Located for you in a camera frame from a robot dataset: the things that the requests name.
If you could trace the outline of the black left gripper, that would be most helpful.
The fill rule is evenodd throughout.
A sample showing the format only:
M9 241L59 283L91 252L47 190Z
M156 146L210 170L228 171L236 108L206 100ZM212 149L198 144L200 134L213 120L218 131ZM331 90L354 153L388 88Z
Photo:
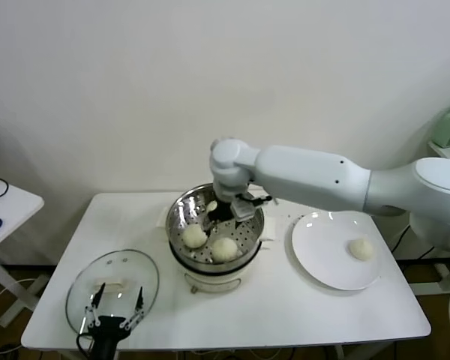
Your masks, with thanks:
M93 344L88 358L91 360L113 360L120 341L130 336L145 317L143 309L143 288L140 287L132 316L128 319L120 316L98 316L98 307L104 294L106 284L91 295L85 306L85 325Z

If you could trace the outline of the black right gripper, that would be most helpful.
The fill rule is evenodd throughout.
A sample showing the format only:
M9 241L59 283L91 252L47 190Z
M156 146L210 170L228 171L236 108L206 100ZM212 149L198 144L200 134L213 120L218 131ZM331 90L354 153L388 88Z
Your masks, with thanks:
M231 210L231 204L228 202L222 202L219 199L212 200L208 204L208 212L203 218L203 232L209 236L216 223L226 222L234 220L235 217ZM234 228L238 232L242 223L236 221Z

